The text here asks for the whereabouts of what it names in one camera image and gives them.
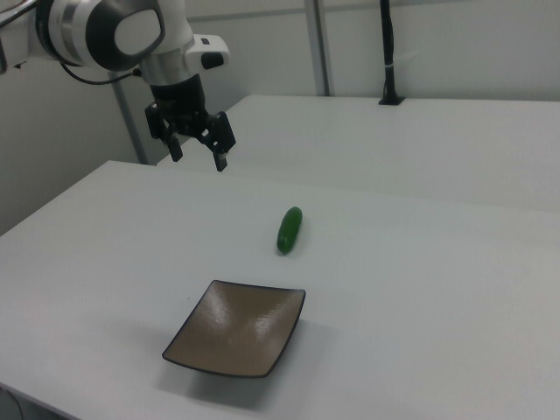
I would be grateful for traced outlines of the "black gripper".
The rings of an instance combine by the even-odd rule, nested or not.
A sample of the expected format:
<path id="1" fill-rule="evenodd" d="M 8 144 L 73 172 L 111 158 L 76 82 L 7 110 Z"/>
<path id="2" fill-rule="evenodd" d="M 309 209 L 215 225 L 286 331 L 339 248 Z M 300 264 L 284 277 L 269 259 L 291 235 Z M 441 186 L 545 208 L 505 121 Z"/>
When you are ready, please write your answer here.
<path id="1" fill-rule="evenodd" d="M 150 135 L 168 148 L 173 162 L 183 157 L 176 133 L 196 137 L 213 154 L 218 172 L 228 166 L 227 154 L 235 146 L 235 134 L 225 112 L 209 115 L 200 76 L 180 83 L 150 85 L 155 102 L 145 110 Z"/>

